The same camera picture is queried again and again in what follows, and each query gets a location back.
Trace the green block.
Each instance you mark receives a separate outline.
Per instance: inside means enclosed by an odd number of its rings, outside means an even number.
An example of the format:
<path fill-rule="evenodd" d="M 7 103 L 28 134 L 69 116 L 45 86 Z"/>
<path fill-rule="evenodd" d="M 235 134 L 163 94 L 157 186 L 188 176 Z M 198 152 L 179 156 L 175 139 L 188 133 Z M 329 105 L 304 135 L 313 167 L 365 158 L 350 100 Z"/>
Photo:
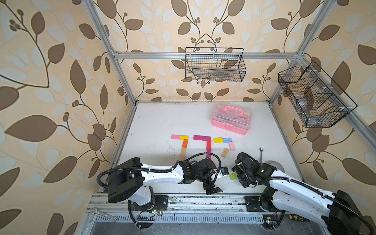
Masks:
<path fill-rule="evenodd" d="M 232 173 L 229 175 L 230 180 L 237 180 L 238 175 L 236 173 Z"/>

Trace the magenta block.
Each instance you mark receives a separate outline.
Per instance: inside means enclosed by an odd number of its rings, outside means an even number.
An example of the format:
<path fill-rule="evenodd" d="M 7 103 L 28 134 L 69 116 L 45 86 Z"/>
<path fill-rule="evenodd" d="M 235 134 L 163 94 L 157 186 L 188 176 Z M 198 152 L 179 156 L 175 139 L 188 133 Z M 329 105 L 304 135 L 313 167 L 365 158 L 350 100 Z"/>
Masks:
<path fill-rule="evenodd" d="M 211 149 L 211 148 L 208 148 L 208 149 L 207 149 L 207 153 L 208 153 L 208 154 L 206 155 L 206 157 L 209 158 L 209 159 L 212 158 L 212 156 L 210 155 L 211 152 L 212 152 L 212 149 Z"/>
<path fill-rule="evenodd" d="M 199 136 L 199 135 L 194 135 L 194 136 L 193 136 L 193 139 L 194 139 L 194 140 L 200 140 L 200 141 L 201 141 L 202 138 L 203 138 L 203 137 L 202 137 L 202 136 Z"/>
<path fill-rule="evenodd" d="M 203 140 L 203 141 L 211 141 L 211 139 L 212 139 L 212 138 L 211 138 L 210 136 L 203 136 L 203 137 L 202 137 L 202 140 Z"/>

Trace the natural wood block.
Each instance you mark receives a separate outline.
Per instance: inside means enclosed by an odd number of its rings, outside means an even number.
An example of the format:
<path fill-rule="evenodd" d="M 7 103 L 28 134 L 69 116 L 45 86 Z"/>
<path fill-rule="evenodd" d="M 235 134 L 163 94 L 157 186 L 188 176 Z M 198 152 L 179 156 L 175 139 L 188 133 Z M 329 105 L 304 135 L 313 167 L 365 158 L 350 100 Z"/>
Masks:
<path fill-rule="evenodd" d="M 181 148 L 180 161 L 184 161 L 186 159 L 186 151 L 187 151 L 186 147 Z"/>
<path fill-rule="evenodd" d="M 222 156 L 223 158 L 226 158 L 226 157 L 228 156 L 229 152 L 230 152 L 230 150 L 227 149 L 227 148 L 225 148 L 225 149 L 222 151 L 221 156 Z"/>

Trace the light pink block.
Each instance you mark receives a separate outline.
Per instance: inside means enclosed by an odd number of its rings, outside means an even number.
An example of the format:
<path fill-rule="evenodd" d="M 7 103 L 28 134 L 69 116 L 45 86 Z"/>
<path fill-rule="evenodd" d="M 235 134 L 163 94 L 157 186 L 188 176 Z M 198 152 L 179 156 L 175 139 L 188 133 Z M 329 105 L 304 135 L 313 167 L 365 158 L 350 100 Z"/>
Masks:
<path fill-rule="evenodd" d="M 234 142 L 229 142 L 229 147 L 230 147 L 231 151 L 235 151 L 236 150 Z"/>

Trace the orange block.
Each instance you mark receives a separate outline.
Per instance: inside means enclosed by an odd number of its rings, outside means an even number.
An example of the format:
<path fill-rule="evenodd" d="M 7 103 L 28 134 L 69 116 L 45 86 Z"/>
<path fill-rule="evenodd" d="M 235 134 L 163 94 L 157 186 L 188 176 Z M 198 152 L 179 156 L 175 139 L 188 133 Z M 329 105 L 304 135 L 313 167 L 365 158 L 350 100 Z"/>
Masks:
<path fill-rule="evenodd" d="M 182 148 L 187 148 L 187 146 L 188 146 L 188 139 L 185 139 L 185 140 L 183 140 L 183 145 L 182 145 Z"/>

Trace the blue block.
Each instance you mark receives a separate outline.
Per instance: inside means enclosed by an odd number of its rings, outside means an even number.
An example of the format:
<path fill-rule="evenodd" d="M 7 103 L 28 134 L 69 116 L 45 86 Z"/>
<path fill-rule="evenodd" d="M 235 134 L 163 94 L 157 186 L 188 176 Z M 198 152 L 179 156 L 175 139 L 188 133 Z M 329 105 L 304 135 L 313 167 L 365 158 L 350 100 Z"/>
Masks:
<path fill-rule="evenodd" d="M 232 142 L 232 138 L 223 138 L 223 142 L 224 143 L 229 143 L 229 142 Z"/>

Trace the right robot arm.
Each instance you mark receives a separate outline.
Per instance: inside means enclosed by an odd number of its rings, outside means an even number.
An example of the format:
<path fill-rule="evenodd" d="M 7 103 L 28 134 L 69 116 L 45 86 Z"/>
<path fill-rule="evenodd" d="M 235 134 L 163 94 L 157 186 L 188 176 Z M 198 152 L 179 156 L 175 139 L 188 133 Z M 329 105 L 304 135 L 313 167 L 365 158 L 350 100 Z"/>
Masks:
<path fill-rule="evenodd" d="M 370 235 L 376 233 L 344 191 L 316 188 L 244 152 L 238 154 L 235 164 L 232 170 L 244 188 L 265 186 L 254 205 L 266 212 L 291 212 L 319 224 L 332 235 L 359 235 L 362 225 Z"/>

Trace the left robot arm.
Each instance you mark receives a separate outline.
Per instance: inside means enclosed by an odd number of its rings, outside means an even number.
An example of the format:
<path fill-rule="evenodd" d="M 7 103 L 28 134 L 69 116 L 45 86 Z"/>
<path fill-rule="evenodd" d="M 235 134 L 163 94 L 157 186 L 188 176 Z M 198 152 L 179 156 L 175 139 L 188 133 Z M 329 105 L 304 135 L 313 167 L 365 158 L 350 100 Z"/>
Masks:
<path fill-rule="evenodd" d="M 129 216 L 135 226 L 142 230 L 149 227 L 148 221 L 167 209 L 167 196 L 155 196 L 153 185 L 170 183 L 187 185 L 194 182 L 203 184 L 207 195 L 222 192 L 215 186 L 217 179 L 229 175 L 221 160 L 215 164 L 211 157 L 218 156 L 204 152 L 185 160 L 178 160 L 172 166 L 142 164 L 140 158 L 132 158 L 115 168 L 101 172 L 97 183 L 108 192 L 108 202 L 127 201 Z"/>

